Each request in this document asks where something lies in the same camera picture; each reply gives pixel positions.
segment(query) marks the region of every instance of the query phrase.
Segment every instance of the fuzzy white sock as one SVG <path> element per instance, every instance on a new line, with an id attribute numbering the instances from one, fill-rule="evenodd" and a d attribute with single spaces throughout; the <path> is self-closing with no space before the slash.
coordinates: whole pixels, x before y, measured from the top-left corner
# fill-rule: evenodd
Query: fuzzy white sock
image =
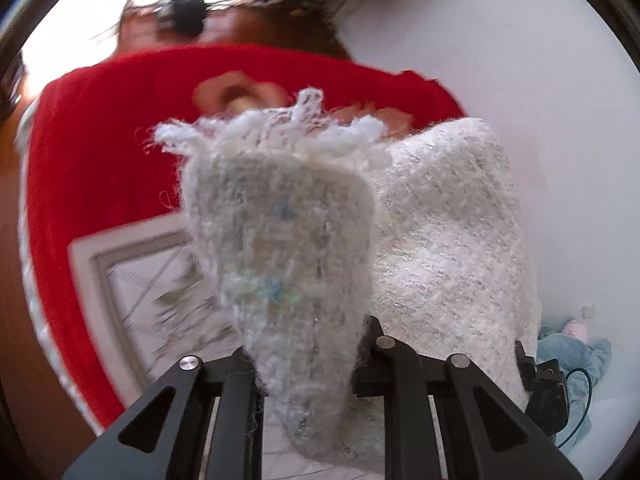
<path id="1" fill-rule="evenodd" d="M 391 144 L 383 133 L 373 118 L 325 118 L 314 90 L 292 108 L 156 132 L 187 156 L 203 272 L 290 442 L 377 472 L 382 400 L 349 384 L 366 313 L 421 354 L 468 354 L 524 408 L 513 345 L 535 353 L 541 311 L 495 134 L 473 119 Z"/>

